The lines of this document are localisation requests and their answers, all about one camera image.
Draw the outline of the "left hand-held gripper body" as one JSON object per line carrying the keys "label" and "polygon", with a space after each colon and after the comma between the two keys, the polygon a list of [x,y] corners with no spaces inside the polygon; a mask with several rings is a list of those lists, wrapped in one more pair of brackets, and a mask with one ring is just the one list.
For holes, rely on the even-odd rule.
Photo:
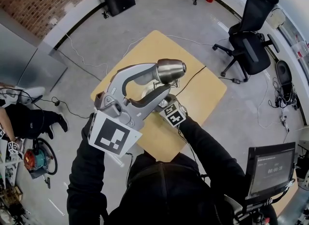
{"label": "left hand-held gripper body", "polygon": [[129,114],[108,93],[96,95],[95,109],[87,136],[89,145],[122,157],[142,137],[142,133],[133,128],[135,124]]}

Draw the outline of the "silver desk lamp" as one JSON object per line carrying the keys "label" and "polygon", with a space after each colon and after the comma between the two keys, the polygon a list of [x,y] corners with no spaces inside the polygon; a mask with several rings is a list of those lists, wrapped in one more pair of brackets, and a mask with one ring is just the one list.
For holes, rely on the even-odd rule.
{"label": "silver desk lamp", "polygon": [[156,64],[156,68],[144,74],[141,77],[134,79],[138,85],[149,84],[142,92],[141,97],[144,98],[155,89],[168,84],[170,88],[179,87],[180,78],[186,73],[186,65],[178,59],[160,59]]}

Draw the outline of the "person's right forearm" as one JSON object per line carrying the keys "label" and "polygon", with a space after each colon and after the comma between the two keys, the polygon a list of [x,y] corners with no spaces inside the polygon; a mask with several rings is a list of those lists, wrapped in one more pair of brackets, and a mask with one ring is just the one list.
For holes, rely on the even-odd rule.
{"label": "person's right forearm", "polygon": [[225,148],[191,117],[180,124],[180,132],[191,145],[211,180],[244,178],[244,172]]}

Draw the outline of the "person's left forearm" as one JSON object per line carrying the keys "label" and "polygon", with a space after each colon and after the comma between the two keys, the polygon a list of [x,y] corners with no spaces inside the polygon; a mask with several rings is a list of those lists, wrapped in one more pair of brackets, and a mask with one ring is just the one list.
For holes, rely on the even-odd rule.
{"label": "person's left forearm", "polygon": [[69,175],[67,209],[69,212],[78,211],[105,211],[107,208],[106,196],[101,192],[104,178],[105,153],[89,145],[88,133],[94,114],[81,131],[82,141],[77,150]]}

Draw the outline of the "yellow wooden table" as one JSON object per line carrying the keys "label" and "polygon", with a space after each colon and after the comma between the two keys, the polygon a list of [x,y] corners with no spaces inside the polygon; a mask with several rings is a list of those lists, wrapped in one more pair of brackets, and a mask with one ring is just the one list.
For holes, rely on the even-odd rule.
{"label": "yellow wooden table", "polygon": [[[91,99],[104,91],[119,69],[139,63],[154,63],[159,59],[179,59],[186,64],[187,72],[180,79],[180,87],[171,90],[199,125],[212,113],[227,87],[215,74],[206,68],[176,42],[154,30],[140,41],[100,82],[91,93]],[[145,119],[142,137],[137,144],[156,160],[169,162],[185,146],[177,129],[172,128],[158,113]]]}

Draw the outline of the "person's black jacket torso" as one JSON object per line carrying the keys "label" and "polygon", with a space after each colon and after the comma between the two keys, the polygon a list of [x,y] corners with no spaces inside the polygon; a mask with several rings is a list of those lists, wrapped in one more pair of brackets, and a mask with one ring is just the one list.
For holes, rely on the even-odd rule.
{"label": "person's black jacket torso", "polygon": [[167,163],[148,153],[137,156],[107,225],[233,225],[225,196],[243,199],[244,172],[227,153],[203,156],[202,161],[210,184],[184,154]]}

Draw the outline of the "teal and red vacuum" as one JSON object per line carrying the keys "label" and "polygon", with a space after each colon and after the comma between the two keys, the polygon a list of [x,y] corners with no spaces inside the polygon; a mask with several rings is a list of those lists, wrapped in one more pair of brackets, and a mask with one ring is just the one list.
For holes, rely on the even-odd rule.
{"label": "teal and red vacuum", "polygon": [[34,139],[32,148],[26,150],[24,154],[24,166],[32,179],[42,175],[55,175],[58,169],[56,155],[50,144],[42,139]]}

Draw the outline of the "black mesh office chair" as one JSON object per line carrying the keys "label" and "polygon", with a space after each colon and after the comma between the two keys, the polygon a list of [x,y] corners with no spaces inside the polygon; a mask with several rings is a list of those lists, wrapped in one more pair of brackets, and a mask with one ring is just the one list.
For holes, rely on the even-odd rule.
{"label": "black mesh office chair", "polygon": [[225,77],[235,62],[238,62],[244,74],[244,82],[249,80],[248,75],[256,75],[270,66],[271,61],[265,47],[273,45],[277,53],[280,49],[270,34],[266,41],[264,35],[258,31],[278,2],[279,0],[246,0],[241,21],[228,31],[228,40],[233,49],[218,44],[212,46],[214,51],[221,49],[233,58],[221,72],[221,77]]}

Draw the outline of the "white plastic device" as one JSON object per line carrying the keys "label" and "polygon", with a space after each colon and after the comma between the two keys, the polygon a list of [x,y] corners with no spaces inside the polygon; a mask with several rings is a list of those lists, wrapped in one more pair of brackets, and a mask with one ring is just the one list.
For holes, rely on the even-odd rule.
{"label": "white plastic device", "polygon": [[18,87],[1,87],[0,99],[4,100],[5,105],[21,103],[29,105],[36,103],[45,94],[45,88],[38,86],[28,89]]}

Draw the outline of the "white cabinet with red sign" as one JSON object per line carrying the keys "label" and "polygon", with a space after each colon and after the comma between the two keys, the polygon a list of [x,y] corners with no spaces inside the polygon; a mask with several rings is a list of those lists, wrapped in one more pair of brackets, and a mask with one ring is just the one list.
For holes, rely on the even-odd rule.
{"label": "white cabinet with red sign", "polygon": [[0,82],[51,91],[67,66],[0,24]]}

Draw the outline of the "black display screen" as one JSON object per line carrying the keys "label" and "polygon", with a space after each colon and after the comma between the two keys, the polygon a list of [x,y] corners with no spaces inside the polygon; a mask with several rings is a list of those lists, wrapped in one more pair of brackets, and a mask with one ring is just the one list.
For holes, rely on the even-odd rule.
{"label": "black display screen", "polygon": [[246,167],[248,204],[267,200],[284,192],[294,171],[295,142],[250,147]]}

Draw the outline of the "grey round appliance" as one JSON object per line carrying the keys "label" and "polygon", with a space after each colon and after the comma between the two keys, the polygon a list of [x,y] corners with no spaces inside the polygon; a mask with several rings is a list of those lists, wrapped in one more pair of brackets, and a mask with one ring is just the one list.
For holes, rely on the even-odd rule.
{"label": "grey round appliance", "polygon": [[280,85],[292,84],[292,74],[285,61],[279,60],[276,63],[276,74]]}

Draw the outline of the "wooden crate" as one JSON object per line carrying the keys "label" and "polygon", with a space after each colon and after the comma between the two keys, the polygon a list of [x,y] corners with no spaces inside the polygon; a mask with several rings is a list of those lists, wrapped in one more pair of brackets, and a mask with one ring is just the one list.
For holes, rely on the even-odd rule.
{"label": "wooden crate", "polygon": [[18,186],[10,187],[0,191],[0,198],[8,206],[19,203],[22,200],[22,197],[23,193]]}

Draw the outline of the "white bag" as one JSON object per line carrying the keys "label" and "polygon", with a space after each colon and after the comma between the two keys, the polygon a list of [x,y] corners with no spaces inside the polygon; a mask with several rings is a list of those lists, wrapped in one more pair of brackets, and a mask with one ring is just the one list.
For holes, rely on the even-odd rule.
{"label": "white bag", "polygon": [[285,19],[284,12],[280,8],[275,8],[268,15],[267,22],[273,29],[276,29],[284,24]]}

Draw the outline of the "clear jug red label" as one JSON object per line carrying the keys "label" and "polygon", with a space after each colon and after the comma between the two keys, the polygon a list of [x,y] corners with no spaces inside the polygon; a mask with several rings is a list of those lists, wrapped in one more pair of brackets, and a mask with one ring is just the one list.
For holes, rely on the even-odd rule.
{"label": "clear jug red label", "polygon": [[297,40],[294,45],[291,46],[297,59],[301,59],[309,54],[309,47],[305,41]]}

